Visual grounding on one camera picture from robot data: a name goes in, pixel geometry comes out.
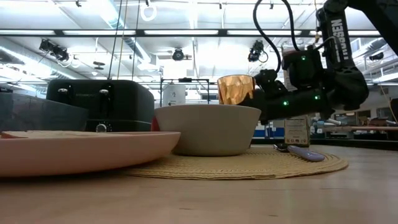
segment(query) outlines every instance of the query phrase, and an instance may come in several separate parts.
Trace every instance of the pink plate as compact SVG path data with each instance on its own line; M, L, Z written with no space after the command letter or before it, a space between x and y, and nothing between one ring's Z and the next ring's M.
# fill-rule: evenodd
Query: pink plate
M0 177L77 174L153 161L169 154L180 133L106 137L0 139Z

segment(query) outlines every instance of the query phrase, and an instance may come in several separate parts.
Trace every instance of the metal frame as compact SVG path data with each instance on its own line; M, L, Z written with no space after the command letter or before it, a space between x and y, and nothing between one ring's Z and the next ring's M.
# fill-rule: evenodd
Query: metal frame
M192 81L196 81L197 84L196 85L202 85L202 83L200 83L200 81L205 81L207 82L207 104L210 104L210 81L208 78L197 78L197 79L193 79L193 78L189 78L187 80L184 81L183 78L161 78L160 79L160 103L159 106L162 107L162 101L163 101L163 82L164 81L170 81L169 84L173 83L173 81L178 81L178 83L192 83Z
M5 34L7 31L9 32L15 32L15 31L21 31L20 34L18 33L10 33L10 34ZM93 30L83 30L83 29L0 29L0 37L260 37L260 33L256 33L257 30L255 29L125 29L125 31L133 31L135 34L117 34L116 30L115 34L106 34L106 35L101 35L101 34L83 34L83 35L77 35L77 34L65 34L64 31L90 31L90 32L100 32L100 31L112 31L114 29L93 29ZM176 31L200 31L200 30L217 30L217 34L178 34L176 32L175 34L170 34L170 35L165 35L165 34L146 34L145 31L168 31L168 30L176 30ZM228 31L244 31L244 32L254 32L256 34L228 34ZM53 31L53 34L29 34L29 31L35 32L35 31ZM267 31L290 31L288 29L264 29L263 30L265 33ZM296 29L295 31L301 31L299 35L296 35L296 37L315 37L315 35L311 34L313 30L310 29ZM352 31L363 31L363 32L375 32L376 30L352 30ZM290 32L287 32L287 34L281 34L281 35L275 35L275 34L267 34L269 37L291 37ZM380 34L371 34L371 35L349 35L350 37L353 38L358 38L358 37L381 37Z

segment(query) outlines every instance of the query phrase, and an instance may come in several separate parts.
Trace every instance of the security camera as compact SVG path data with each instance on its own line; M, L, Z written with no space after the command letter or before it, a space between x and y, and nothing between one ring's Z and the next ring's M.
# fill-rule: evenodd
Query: security camera
M172 58L175 61L183 60L184 59L184 53L182 52L182 49L180 49L180 48L175 49Z

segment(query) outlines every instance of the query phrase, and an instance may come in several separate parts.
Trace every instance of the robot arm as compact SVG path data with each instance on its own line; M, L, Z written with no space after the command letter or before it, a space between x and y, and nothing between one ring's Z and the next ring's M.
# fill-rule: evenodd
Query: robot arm
M262 110L262 122L315 112L328 119L334 109L358 109L369 90L353 62L344 12L347 7L363 11L398 54L397 0L328 0L317 11L327 69L322 68L320 53L313 46L284 55L282 68L289 71L290 82L297 90L287 91L276 80L274 70L262 70L255 76L261 89L254 90L252 97L248 95L239 105Z

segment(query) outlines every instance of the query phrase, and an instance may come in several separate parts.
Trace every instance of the wooden table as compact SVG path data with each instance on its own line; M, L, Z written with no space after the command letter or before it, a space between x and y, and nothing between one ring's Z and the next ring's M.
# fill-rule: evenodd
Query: wooden table
M343 171L279 180L168 180L114 172L0 181L0 223L397 223L398 152L314 146Z

